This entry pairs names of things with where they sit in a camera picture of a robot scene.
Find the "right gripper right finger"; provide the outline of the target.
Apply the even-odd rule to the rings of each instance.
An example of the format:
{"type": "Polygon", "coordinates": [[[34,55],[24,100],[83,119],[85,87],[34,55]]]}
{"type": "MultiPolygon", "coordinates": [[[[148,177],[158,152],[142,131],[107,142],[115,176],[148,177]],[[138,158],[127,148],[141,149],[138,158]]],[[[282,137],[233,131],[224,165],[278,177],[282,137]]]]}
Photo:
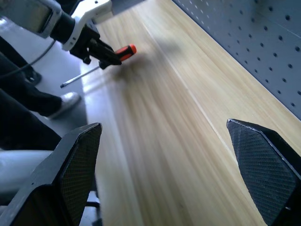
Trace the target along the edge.
{"type": "Polygon", "coordinates": [[[269,226],[301,224],[301,157],[274,130],[227,120],[238,167],[248,192],[269,226]]]}

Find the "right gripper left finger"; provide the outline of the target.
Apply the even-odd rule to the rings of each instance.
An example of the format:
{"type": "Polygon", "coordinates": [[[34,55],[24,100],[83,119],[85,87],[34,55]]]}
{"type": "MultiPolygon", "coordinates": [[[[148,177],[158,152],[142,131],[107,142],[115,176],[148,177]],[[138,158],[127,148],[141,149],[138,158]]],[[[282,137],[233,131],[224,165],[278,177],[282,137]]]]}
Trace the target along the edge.
{"type": "Polygon", "coordinates": [[[102,125],[92,123],[66,134],[55,150],[0,153],[0,223],[3,226],[78,226],[86,207],[102,225],[95,165],[102,125]]]}

